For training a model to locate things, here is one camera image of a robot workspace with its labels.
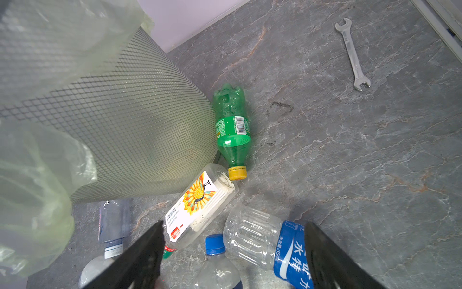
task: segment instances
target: white swoosh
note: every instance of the white swoosh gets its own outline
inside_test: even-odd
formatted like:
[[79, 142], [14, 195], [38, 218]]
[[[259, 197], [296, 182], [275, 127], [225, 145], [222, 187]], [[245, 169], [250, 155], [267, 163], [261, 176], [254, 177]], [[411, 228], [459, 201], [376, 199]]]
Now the white swoosh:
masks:
[[284, 257], [284, 260], [282, 260], [281, 269], [279, 269], [279, 276], [281, 276], [281, 278], [283, 278], [284, 280], [287, 280], [287, 268], [289, 267], [290, 257], [292, 256], [292, 249], [293, 249], [293, 238], [292, 238], [292, 244], [290, 244], [290, 248], [287, 251], [286, 256]]

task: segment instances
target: bottle neck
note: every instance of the bottle neck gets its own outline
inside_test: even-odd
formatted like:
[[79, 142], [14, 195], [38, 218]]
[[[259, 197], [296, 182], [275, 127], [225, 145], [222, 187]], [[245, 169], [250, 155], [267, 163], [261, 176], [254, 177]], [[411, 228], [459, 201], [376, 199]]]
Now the bottle neck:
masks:
[[206, 255], [207, 256], [207, 260], [217, 260], [217, 259], [223, 259], [223, 258], [226, 258], [225, 257], [225, 253], [221, 253], [221, 254], [217, 254], [217, 255]]

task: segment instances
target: yellow bottle cap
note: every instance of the yellow bottle cap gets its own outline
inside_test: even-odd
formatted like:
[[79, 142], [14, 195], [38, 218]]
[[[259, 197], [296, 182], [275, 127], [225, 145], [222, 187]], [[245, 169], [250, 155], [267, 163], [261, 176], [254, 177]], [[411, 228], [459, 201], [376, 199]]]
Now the yellow bottle cap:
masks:
[[228, 174], [231, 181], [238, 181], [247, 177], [246, 166], [233, 166], [228, 169]]

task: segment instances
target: wrench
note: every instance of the wrench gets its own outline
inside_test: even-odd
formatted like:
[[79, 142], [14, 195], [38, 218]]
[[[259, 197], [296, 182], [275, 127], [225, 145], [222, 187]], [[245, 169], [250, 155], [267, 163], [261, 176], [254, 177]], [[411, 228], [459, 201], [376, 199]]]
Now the wrench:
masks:
[[366, 84], [368, 87], [371, 86], [371, 81], [364, 76], [363, 71], [361, 70], [361, 65], [359, 64], [358, 55], [356, 54], [356, 49], [354, 48], [353, 39], [351, 39], [350, 27], [351, 20], [344, 18], [345, 24], [340, 26], [338, 23], [335, 23], [335, 29], [343, 35], [343, 40], [345, 41], [346, 50], [348, 56], [350, 57], [351, 66], [354, 73], [354, 88], [359, 91], [363, 91], [360, 87], [361, 84]]

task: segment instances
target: trash bag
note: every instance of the trash bag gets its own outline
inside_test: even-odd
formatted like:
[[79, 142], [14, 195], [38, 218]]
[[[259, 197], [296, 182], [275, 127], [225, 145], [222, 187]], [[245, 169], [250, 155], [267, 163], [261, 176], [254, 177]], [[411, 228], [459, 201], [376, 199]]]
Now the trash bag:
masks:
[[113, 70], [113, 60], [144, 17], [137, 0], [4, 0], [2, 103], [32, 99], [90, 72]]
[[89, 148], [38, 123], [0, 120], [0, 282], [48, 267], [74, 231], [69, 196], [96, 181]]

